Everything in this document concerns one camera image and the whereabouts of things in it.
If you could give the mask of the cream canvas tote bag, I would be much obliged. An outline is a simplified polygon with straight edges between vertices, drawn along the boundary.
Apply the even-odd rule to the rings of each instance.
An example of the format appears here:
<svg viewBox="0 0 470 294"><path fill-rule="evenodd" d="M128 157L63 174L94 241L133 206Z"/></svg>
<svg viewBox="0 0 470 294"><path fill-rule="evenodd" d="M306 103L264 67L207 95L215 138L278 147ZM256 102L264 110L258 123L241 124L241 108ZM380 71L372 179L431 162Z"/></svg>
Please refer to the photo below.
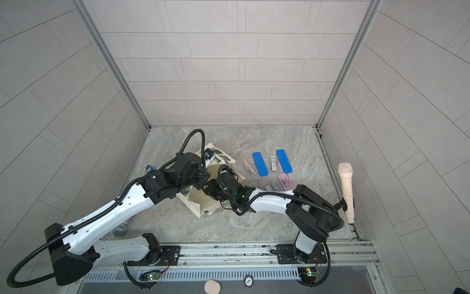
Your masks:
<svg viewBox="0 0 470 294"><path fill-rule="evenodd" d="M176 197L180 199L197 218L200 218L202 215L210 216L214 211L222 207L220 203L224 202L222 188L217 184L219 167L227 165L236 175L238 174L235 166L236 160L229 154L215 147L212 143L206 144L205 148L214 153L213 157L206 161L207 171L210 174L208 182L201 190L193 186L186 186L181 192L176 194Z"/></svg>

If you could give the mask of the clear case with pink compass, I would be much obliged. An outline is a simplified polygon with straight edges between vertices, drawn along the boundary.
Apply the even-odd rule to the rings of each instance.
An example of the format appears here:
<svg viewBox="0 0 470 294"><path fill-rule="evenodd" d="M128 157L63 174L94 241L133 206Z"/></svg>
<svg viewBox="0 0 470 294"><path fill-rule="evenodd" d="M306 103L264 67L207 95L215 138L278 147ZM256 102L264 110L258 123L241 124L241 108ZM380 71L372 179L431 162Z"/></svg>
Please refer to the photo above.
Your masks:
<svg viewBox="0 0 470 294"><path fill-rule="evenodd" d="M256 176L257 171L253 168L253 164L251 163L250 159L243 158L244 167L246 168L247 172L250 176Z"/></svg>

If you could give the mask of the blue plastic case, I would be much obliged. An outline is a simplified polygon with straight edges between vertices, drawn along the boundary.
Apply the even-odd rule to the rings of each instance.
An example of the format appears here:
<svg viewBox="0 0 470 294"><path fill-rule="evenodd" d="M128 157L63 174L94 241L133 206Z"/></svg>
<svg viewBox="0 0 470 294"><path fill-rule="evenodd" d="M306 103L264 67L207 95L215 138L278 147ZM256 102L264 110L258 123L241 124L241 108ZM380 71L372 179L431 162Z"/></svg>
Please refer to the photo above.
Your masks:
<svg viewBox="0 0 470 294"><path fill-rule="evenodd" d="M258 174L261 177L268 176L269 175L268 168L264 162L264 159L261 153L260 152L253 153L252 158L258 170Z"/></svg>
<svg viewBox="0 0 470 294"><path fill-rule="evenodd" d="M278 157L278 160L279 160L279 163L281 165L281 168L283 170L284 173L292 173L293 172L293 168L290 164L290 161L287 157L287 154L285 152L284 149L278 149L276 151L276 155Z"/></svg>

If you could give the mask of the clear slim pen case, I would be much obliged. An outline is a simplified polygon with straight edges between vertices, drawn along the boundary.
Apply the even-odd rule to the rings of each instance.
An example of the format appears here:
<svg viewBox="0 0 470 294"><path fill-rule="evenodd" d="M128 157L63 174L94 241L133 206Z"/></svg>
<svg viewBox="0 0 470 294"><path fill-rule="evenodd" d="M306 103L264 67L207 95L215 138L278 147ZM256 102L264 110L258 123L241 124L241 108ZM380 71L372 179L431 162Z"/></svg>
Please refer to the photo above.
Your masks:
<svg viewBox="0 0 470 294"><path fill-rule="evenodd" d="M277 184L275 181L272 181L269 183L271 189L275 192L281 192L283 191L283 189L281 188L281 186L279 184Z"/></svg>

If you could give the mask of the pink plastic case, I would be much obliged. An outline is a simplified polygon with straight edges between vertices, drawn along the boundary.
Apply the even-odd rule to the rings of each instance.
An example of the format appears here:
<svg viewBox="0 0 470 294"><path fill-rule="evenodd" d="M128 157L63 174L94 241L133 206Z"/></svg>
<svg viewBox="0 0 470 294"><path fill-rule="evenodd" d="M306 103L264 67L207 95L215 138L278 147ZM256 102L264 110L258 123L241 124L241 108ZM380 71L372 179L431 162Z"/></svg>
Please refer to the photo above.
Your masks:
<svg viewBox="0 0 470 294"><path fill-rule="evenodd" d="M294 190L294 187L293 187L293 185L292 185L292 183L291 183L291 181L290 181L287 174L285 174L285 173L280 174L278 176L278 179L279 179L279 182L280 182L280 184L282 186L282 189L284 191L293 191Z"/></svg>

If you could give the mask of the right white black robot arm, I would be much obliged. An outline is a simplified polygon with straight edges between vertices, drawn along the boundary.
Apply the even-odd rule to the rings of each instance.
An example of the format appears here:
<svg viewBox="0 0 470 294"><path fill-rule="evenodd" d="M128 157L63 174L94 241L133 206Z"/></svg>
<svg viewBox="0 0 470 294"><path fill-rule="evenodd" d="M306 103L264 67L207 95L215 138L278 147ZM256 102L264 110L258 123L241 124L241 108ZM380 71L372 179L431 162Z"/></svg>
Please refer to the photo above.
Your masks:
<svg viewBox="0 0 470 294"><path fill-rule="evenodd" d="M323 251L326 250L325 243L329 233L345 225L339 216L339 210L346 211L351 207L344 199L332 205L301 184L294 190L283 192L243 186L227 165L219 167L217 178L208 181L203 191L219 202L227 201L230 210L238 216L259 211L287 215L299 229L293 253L287 258L299 263L310 263L314 250L319 249L321 243Z"/></svg>

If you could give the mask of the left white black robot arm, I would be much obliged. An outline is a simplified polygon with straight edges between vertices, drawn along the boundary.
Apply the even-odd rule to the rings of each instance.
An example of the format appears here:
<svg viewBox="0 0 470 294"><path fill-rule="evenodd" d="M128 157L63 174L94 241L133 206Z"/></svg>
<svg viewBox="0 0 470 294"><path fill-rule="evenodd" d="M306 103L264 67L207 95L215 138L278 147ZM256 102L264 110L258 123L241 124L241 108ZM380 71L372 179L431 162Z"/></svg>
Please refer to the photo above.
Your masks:
<svg viewBox="0 0 470 294"><path fill-rule="evenodd" d="M201 189L208 182L207 166L213 157L210 149L202 156L178 154L170 168L148 171L129 183L121 196L93 213L63 227L59 224L49 226L45 230L49 241L60 233L67 234L49 248L57 285L71 284L91 270L115 263L159 263L162 249L151 233L110 243L101 241L101 237L132 216L167 198L176 197L184 187Z"/></svg>

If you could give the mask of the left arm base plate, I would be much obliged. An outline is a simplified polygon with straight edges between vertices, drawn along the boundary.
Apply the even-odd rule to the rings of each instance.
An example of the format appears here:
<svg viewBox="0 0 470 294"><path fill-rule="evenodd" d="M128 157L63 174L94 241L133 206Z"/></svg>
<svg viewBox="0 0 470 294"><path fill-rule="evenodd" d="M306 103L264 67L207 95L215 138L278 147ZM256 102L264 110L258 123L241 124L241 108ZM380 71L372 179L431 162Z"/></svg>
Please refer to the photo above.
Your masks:
<svg viewBox="0 0 470 294"><path fill-rule="evenodd" d="M142 260L138 262L127 262L127 266L176 266L179 259L180 251L180 246L160 246L159 248L151 248L149 253Z"/></svg>

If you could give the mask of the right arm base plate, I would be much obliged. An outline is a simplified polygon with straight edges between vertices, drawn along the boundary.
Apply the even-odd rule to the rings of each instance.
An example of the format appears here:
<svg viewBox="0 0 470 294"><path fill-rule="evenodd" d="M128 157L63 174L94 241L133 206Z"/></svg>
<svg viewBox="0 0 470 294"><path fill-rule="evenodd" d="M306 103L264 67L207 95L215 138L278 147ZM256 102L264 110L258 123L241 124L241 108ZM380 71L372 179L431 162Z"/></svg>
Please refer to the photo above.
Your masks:
<svg viewBox="0 0 470 294"><path fill-rule="evenodd" d="M298 250L294 244L278 244L275 249L271 250L278 258L278 263L281 265L287 264L326 264L328 258L326 250L321 243L318 243L313 248L310 254L306 254Z"/></svg>

